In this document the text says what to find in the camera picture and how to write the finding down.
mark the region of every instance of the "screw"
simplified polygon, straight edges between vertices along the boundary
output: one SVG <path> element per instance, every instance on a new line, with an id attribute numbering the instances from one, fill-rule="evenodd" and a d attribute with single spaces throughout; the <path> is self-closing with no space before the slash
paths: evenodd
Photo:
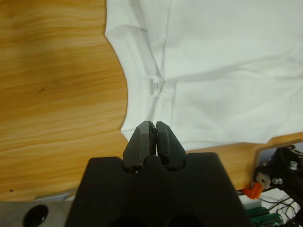
<path id="1" fill-rule="evenodd" d="M 298 169 L 298 163 L 295 162 L 295 161 L 290 161 L 290 162 L 289 162 L 289 168 L 290 168 L 291 170 L 297 170 L 297 169 Z"/>
<path id="2" fill-rule="evenodd" d="M 279 177 L 279 178 L 273 178 L 272 180 L 271 180 L 271 182 L 273 183 L 273 184 L 283 184 L 283 180 Z"/>

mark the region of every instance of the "wire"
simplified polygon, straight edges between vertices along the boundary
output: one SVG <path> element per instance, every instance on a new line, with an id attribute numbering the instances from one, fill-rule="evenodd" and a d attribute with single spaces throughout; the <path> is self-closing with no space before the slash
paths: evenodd
<path id="1" fill-rule="evenodd" d="M 288 200 L 288 199 L 291 199 L 290 197 L 288 197 L 288 198 L 286 198 L 286 199 L 282 199 L 282 200 L 280 200 L 280 201 L 277 201 L 276 203 L 275 203 L 275 205 L 272 205 L 269 209 L 268 209 L 268 211 L 271 211 L 273 208 L 275 208 L 276 206 L 278 206 L 278 205 L 284 205 L 283 204 L 283 202 L 284 201 L 286 201 L 286 200 Z"/>
<path id="2" fill-rule="evenodd" d="M 261 200 L 261 201 L 264 201 L 264 202 L 267 202 L 267 203 L 271 203 L 271 204 L 277 204 L 277 205 L 279 205 L 279 204 L 283 204 L 283 205 L 285 205 L 283 208 L 286 208 L 286 212 L 284 213 L 285 215 L 286 215 L 286 217 L 290 220 L 290 218 L 289 218 L 289 216 L 287 215 L 287 211 L 288 211 L 288 209 L 291 207 L 292 209 L 293 209 L 293 211 L 295 212 L 295 208 L 293 208 L 292 206 L 291 206 L 291 204 L 293 204 L 294 203 L 294 201 L 292 201 L 290 204 L 286 204 L 286 203 L 283 203 L 282 201 L 278 201 L 278 202 L 270 202 L 270 201 L 267 201 L 267 200 L 264 200 L 264 199 L 262 199 L 262 198 L 259 198 L 259 200 Z"/>

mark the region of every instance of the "wood grain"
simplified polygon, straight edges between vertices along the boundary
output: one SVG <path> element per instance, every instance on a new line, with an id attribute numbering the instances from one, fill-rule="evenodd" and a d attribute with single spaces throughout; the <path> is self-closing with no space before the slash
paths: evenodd
<path id="1" fill-rule="evenodd" d="M 105 24 L 104 0 L 0 0 L 1 201 L 74 189 L 91 157 L 122 155 L 126 82 Z M 205 151 L 240 189 L 260 146 Z"/>

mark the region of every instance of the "orange component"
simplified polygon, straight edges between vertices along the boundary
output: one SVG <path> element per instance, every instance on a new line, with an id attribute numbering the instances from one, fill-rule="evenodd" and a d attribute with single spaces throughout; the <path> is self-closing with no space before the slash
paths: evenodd
<path id="1" fill-rule="evenodd" d="M 256 182 L 253 189 L 244 188 L 242 192 L 247 195 L 248 198 L 255 200 L 258 199 L 263 192 L 263 185 L 259 182 Z"/>

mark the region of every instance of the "clothing label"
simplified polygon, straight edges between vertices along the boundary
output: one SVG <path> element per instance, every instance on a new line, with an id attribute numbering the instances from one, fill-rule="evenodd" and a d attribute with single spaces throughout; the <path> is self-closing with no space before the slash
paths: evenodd
<path id="1" fill-rule="evenodd" d="M 163 80 L 160 77 L 150 77 L 150 95 L 156 97 L 162 90 Z"/>

